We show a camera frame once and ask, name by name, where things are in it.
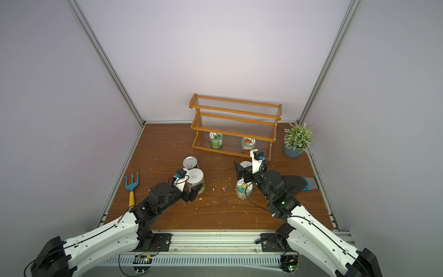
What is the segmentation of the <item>aluminium rail frame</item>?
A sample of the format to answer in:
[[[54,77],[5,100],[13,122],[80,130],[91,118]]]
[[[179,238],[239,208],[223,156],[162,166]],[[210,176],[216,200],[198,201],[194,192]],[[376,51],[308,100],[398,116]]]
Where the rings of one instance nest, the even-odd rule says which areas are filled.
[[[279,268],[281,255],[298,255],[291,250],[286,252],[263,252],[254,242],[261,232],[228,231],[228,232],[190,232],[166,231],[156,233],[171,233],[170,249],[168,252],[124,252],[116,255],[98,266],[120,266],[126,277],[136,276],[132,266],[136,255],[150,255],[153,258],[151,268],[155,267],[250,267],[274,271]]]

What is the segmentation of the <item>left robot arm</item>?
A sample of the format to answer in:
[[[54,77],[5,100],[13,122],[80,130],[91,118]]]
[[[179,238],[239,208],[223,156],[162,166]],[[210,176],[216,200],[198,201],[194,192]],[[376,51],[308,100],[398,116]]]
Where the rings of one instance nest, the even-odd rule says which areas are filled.
[[[28,265],[31,276],[78,277],[116,255],[150,249],[154,245],[150,226],[179,200],[194,201],[201,187],[186,190],[184,184],[162,182],[118,219],[77,237],[49,240]]]

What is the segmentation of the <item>controller board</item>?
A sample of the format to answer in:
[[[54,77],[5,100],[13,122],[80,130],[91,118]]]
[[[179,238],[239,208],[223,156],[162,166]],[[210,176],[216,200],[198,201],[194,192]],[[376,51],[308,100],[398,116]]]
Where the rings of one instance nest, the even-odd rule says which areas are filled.
[[[153,258],[150,255],[136,255],[132,262],[136,276],[146,274],[151,268],[152,263]]]
[[[301,267],[298,255],[281,255],[279,268],[285,272],[293,274]]]

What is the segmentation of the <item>left controller board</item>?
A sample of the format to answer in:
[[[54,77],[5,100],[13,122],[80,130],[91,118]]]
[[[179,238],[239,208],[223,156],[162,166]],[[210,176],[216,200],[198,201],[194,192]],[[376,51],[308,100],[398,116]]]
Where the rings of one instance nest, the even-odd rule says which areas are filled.
[[[132,262],[136,276],[146,274],[151,268],[152,263],[153,258],[150,255],[136,255]]]

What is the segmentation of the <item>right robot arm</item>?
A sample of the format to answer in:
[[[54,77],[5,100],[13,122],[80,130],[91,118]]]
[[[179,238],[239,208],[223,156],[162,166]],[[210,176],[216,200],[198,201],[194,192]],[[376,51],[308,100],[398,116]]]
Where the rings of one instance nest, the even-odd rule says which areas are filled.
[[[267,209],[284,224],[276,231],[283,250],[294,250],[330,277],[380,277],[376,255],[338,237],[319,222],[294,195],[308,182],[296,175],[281,175],[267,168],[266,160],[254,160],[249,167],[234,162],[236,177],[251,183],[267,200]]]

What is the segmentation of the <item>green seed can bottom left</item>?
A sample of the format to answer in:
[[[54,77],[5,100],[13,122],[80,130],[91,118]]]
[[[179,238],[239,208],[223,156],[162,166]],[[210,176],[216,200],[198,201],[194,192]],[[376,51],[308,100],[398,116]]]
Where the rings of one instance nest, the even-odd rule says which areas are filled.
[[[223,135],[221,133],[210,132],[210,145],[213,149],[220,149],[223,146]]]

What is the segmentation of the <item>right controller board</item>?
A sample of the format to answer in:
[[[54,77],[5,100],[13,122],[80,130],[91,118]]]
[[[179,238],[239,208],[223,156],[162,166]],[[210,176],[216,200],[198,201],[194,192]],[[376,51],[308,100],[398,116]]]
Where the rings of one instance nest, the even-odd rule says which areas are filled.
[[[301,267],[298,255],[281,255],[279,268],[285,272],[293,274]]]

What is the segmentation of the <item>strawberry seed can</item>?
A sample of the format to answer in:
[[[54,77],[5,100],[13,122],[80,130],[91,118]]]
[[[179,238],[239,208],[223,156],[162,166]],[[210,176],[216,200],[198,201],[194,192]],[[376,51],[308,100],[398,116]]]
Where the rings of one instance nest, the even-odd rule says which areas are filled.
[[[243,137],[241,140],[241,145],[242,153],[249,155],[250,151],[256,147],[256,140],[253,138]]]

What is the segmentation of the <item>white black seed can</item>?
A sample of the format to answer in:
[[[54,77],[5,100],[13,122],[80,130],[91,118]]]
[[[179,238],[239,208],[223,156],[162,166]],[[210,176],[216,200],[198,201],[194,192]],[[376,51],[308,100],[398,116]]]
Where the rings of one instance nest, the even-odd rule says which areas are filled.
[[[245,161],[241,162],[240,165],[241,165],[243,168],[247,168],[247,167],[252,166],[252,162],[251,162],[251,161],[248,161],[248,160],[245,160]]]

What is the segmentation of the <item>watermelon seed can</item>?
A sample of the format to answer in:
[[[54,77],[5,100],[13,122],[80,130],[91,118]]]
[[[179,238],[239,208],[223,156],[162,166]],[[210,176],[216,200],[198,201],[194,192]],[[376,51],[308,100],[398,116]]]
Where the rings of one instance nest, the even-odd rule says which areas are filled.
[[[198,160],[196,157],[189,156],[183,160],[182,165],[187,170],[197,169],[198,168]]]

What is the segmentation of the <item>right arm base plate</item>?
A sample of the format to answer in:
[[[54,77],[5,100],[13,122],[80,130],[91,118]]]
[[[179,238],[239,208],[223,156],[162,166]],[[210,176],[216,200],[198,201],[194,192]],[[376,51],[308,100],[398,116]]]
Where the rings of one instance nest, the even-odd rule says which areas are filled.
[[[261,233],[254,243],[260,246],[263,252],[291,251],[286,240],[276,233]]]

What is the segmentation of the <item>white green seed can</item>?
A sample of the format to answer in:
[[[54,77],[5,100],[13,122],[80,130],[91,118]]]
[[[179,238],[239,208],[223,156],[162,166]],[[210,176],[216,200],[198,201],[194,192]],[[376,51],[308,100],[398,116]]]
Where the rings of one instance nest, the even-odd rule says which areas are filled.
[[[186,187],[191,190],[191,188],[201,185],[198,195],[202,194],[205,190],[204,173],[198,168],[190,169],[187,171],[189,179],[186,182]]]

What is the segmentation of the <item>yellow green lidded seed jar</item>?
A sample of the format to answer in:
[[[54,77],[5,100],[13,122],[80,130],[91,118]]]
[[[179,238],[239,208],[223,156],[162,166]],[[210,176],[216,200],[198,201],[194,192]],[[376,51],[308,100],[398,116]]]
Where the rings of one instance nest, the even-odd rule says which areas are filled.
[[[250,197],[253,190],[252,182],[245,182],[244,179],[240,179],[236,183],[236,195],[241,200],[246,200]]]

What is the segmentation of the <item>wooden three-tier shelf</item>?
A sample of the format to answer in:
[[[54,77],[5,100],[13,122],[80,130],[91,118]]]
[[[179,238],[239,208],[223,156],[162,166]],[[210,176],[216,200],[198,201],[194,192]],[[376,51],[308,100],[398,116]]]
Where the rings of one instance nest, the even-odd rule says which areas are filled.
[[[196,131],[193,148],[247,158],[242,153],[241,138],[256,140],[256,147],[271,159],[278,122],[283,115],[281,104],[270,104],[199,95],[195,93],[189,107],[196,110],[191,129]],[[213,149],[210,132],[223,135],[223,146]]]

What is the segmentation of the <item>potted green plant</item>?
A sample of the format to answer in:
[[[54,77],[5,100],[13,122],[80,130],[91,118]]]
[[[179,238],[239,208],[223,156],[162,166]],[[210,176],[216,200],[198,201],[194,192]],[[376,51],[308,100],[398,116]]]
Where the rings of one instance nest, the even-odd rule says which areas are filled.
[[[284,154],[290,158],[297,158],[311,145],[313,128],[306,124],[290,123],[290,128],[284,130]]]

